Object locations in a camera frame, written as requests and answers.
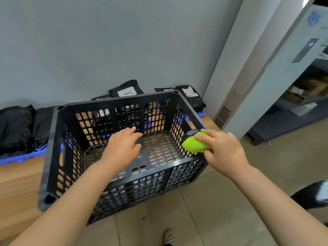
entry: person's left hand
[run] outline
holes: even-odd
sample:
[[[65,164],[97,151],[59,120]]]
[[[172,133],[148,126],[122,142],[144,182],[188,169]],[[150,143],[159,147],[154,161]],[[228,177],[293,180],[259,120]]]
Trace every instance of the person's left hand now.
[[[141,145],[135,144],[142,133],[134,133],[135,127],[123,129],[113,134],[101,157],[100,163],[110,171],[118,174],[137,157]]]

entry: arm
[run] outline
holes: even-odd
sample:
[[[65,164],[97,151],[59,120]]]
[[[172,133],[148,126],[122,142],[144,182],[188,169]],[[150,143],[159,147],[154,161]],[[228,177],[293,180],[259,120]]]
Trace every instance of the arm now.
[[[279,246],[328,244],[328,228],[249,165],[233,134],[211,129],[203,132],[209,136],[195,138],[212,147],[212,151],[204,151],[207,162],[243,192]]]
[[[91,165],[67,192],[10,245],[73,245],[110,180],[141,149],[135,127],[112,135],[100,161]]]

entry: blue logo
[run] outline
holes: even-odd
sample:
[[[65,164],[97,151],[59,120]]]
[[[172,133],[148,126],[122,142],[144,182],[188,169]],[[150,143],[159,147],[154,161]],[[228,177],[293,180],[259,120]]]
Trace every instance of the blue logo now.
[[[317,11],[313,11],[312,14],[307,19],[310,26],[317,24],[319,20],[322,18],[322,14],[318,13]]]

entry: black package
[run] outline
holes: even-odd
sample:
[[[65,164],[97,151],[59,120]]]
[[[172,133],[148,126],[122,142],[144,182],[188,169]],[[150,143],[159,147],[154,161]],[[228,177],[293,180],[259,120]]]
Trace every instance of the black package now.
[[[187,99],[190,105],[194,108],[196,112],[202,112],[206,107],[203,99],[200,97],[198,92],[190,85],[180,85],[175,87],[176,90],[179,90],[183,96]]]
[[[139,88],[138,82],[135,79],[129,80],[119,87],[113,88],[108,91],[111,97],[126,97],[138,94],[144,94],[144,92]]]
[[[12,106],[0,110],[0,155],[33,151],[33,120],[35,109]]]
[[[48,143],[53,108],[54,107],[40,108],[35,112],[32,133],[35,147],[43,146]]]
[[[103,95],[103,96],[99,96],[99,97],[94,97],[91,100],[99,100],[99,99],[106,99],[106,98],[111,98],[112,96],[109,94]]]
[[[168,87],[168,88],[154,88],[154,89],[155,89],[156,92],[174,90],[174,88],[172,88],[172,87]]]

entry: shoe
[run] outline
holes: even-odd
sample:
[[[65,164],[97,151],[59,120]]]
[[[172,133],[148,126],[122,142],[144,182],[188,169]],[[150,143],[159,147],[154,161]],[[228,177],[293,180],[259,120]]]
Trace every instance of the shoe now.
[[[163,235],[163,246],[167,245],[167,244],[175,246],[175,241],[176,241],[176,236],[175,236],[173,230],[166,229],[164,231],[164,235]]]

